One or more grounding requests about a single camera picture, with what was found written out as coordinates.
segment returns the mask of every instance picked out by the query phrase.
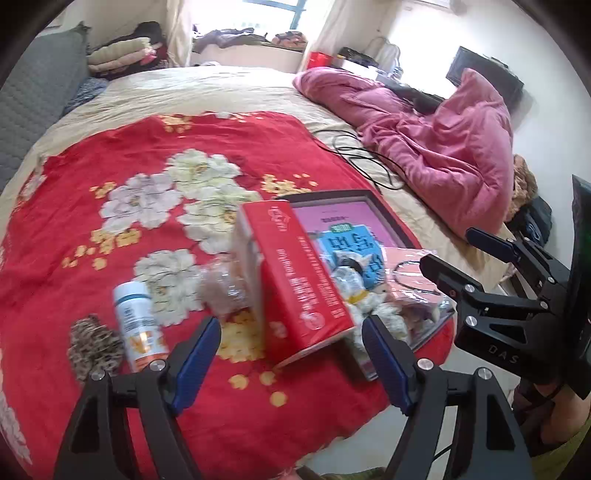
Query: gray quilted mattress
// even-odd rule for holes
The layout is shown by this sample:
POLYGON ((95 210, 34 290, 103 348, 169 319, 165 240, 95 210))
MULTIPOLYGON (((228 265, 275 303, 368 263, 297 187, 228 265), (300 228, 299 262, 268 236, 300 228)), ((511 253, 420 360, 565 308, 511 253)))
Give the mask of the gray quilted mattress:
POLYGON ((87 30, 36 38, 0 90, 0 192, 88 78, 87 30))

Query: blue gripper pad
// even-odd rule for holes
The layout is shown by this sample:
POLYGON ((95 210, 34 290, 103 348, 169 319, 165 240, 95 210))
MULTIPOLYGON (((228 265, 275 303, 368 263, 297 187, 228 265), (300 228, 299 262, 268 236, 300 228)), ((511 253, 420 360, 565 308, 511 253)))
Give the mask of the blue gripper pad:
POLYGON ((390 403, 410 415, 418 401, 416 359, 410 347, 394 339, 382 320, 373 315, 363 321, 363 345, 378 373, 390 403))
POLYGON ((478 228, 466 230, 466 240, 471 246, 498 258, 502 262, 517 263, 519 261, 519 256, 512 243, 478 228))
POLYGON ((179 416, 185 408, 195 402, 197 392, 201 388, 222 339, 222 328, 218 319, 212 317, 209 321, 204 320, 205 322, 208 323, 200 335, 199 333, 195 334, 199 335, 199 338, 176 373, 174 398, 169 402, 170 408, 176 416, 179 416))

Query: folded clothes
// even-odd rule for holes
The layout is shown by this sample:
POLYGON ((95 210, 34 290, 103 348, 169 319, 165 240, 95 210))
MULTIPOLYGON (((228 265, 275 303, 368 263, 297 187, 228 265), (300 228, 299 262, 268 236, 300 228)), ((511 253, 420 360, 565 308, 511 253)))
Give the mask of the folded clothes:
POLYGON ((107 47, 102 47, 87 57, 88 65, 100 65, 121 57, 141 51, 150 46, 148 37, 138 37, 131 40, 119 41, 107 47))
POLYGON ((152 47, 144 48, 143 50, 128 53, 113 61, 101 63, 100 65, 88 65, 91 73, 108 72, 110 70, 120 69, 133 65, 136 62, 144 62, 143 64, 149 63, 156 58, 156 52, 152 47))

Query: beige bedsheet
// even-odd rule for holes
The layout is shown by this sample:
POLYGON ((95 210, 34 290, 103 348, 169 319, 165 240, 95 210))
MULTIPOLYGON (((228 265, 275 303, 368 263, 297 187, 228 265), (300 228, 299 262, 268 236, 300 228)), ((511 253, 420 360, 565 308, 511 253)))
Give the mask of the beige bedsheet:
MULTIPOLYGON (((0 197, 0 238, 4 237, 18 192, 43 158, 59 154, 93 134, 150 115, 274 111, 293 115, 313 134, 326 128, 353 131, 340 118, 300 95, 292 87, 292 79, 291 74, 269 69, 193 67, 139 73, 112 82, 98 98, 53 125, 27 154, 0 197)), ((319 138, 331 145, 334 135, 322 132, 319 138)), ((376 180, 387 182, 385 172, 375 164, 357 164, 376 180)), ((506 265, 456 237, 407 188, 396 192, 384 190, 384 197, 424 248, 436 250, 440 257, 479 280, 487 290, 499 283, 506 265)), ((500 235, 511 236, 506 228, 500 235)))

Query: white flower pattern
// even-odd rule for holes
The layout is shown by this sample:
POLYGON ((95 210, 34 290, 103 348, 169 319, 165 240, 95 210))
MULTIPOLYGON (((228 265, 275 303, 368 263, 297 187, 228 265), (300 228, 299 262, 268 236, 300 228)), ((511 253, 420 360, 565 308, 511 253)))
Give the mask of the white flower pattern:
POLYGON ((166 172, 176 182, 176 188, 186 198, 199 198, 204 187, 235 185, 234 178, 242 174, 240 168, 223 155, 212 155, 199 150, 186 150, 168 159, 166 172))
POLYGON ((29 179, 27 184, 22 188, 21 198, 27 202, 31 199, 37 189, 46 180, 47 176, 43 174, 43 167, 37 167, 35 173, 29 179))
POLYGON ((258 192, 235 185, 204 187, 199 202, 185 205, 185 213, 177 217, 185 228, 185 234, 199 242, 199 247, 209 255, 230 251, 231 233, 236 213, 241 203, 261 200, 258 192))
POLYGON ((14 413, 14 409, 8 405, 8 400, 2 389, 4 374, 2 373, 2 350, 0 349, 0 433, 6 443, 19 460, 24 460, 32 465, 31 452, 27 447, 27 441, 21 432, 21 426, 14 413))
POLYGON ((117 235, 135 222, 145 228, 157 228, 170 216, 169 211, 181 202, 181 194, 171 190, 173 179, 167 173, 137 174, 126 185, 109 193, 109 201, 100 209, 106 219, 102 230, 117 235))
POLYGON ((189 312, 203 310, 197 296, 200 268, 189 250, 162 250, 135 264, 135 281, 145 282, 160 325, 178 325, 189 312))

